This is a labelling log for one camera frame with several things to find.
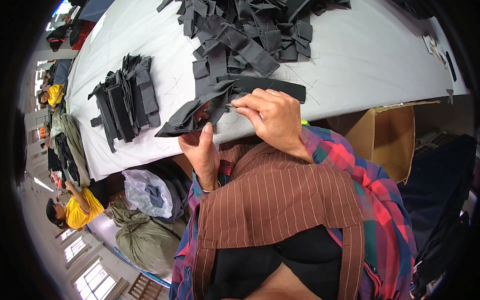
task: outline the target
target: shirt cuff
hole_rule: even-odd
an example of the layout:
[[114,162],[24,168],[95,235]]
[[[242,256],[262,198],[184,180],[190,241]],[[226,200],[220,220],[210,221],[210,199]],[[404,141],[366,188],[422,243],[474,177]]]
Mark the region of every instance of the shirt cuff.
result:
[[308,153],[310,153],[310,155],[313,157],[313,154],[317,150],[317,147],[320,143],[320,138],[311,132],[309,128],[310,126],[308,125],[302,125],[300,139],[307,148]]
[[[232,163],[229,161],[220,160],[220,167],[218,168],[218,182],[220,182],[220,186],[226,185],[230,181],[230,173],[232,171]],[[197,174],[195,171],[192,171],[192,188],[193,192],[196,196],[201,197],[208,194],[208,192],[204,192],[200,187],[200,184],[197,180]]]

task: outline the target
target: brown striped apron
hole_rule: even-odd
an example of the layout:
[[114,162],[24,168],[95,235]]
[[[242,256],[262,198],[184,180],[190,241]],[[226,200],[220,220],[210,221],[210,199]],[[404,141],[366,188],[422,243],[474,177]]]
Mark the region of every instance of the brown striped apron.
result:
[[357,298],[363,271],[363,217],[351,177],[247,139],[222,144],[231,181],[204,196],[193,265],[193,298],[210,285],[216,249],[271,245],[324,225],[343,230],[339,300]]

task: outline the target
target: hair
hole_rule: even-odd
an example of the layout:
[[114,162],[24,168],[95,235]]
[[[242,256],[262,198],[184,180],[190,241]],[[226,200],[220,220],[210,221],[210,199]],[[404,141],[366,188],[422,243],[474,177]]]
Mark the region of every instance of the hair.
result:
[[57,219],[57,211],[55,210],[55,203],[53,203],[53,199],[50,198],[47,202],[47,218],[50,222],[55,224],[60,229],[65,229],[68,227],[67,219]]
[[46,92],[41,91],[41,92],[38,93],[38,95],[37,95],[37,97],[38,97],[38,103],[39,103],[39,104],[43,104],[43,103],[42,103],[42,96],[43,96],[44,93],[46,93]]

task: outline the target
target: black shirt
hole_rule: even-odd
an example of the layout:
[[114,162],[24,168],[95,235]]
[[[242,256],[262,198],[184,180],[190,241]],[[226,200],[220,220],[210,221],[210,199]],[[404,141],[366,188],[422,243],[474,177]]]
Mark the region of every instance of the black shirt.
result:
[[273,245],[219,249],[205,300],[244,299],[284,263],[315,295],[336,300],[342,248],[325,226],[317,226]]

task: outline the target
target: wrist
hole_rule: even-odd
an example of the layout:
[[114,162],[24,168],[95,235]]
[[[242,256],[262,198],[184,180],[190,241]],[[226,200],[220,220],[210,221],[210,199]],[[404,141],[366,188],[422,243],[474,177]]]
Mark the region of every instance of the wrist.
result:
[[313,163],[313,158],[312,155],[308,152],[307,147],[305,144],[302,142],[300,137],[298,137],[298,141],[296,142],[296,146],[292,149],[291,152],[288,152],[288,154],[301,158],[305,161],[308,161],[310,163]]
[[219,188],[217,176],[197,174],[197,181],[204,191],[213,192]]

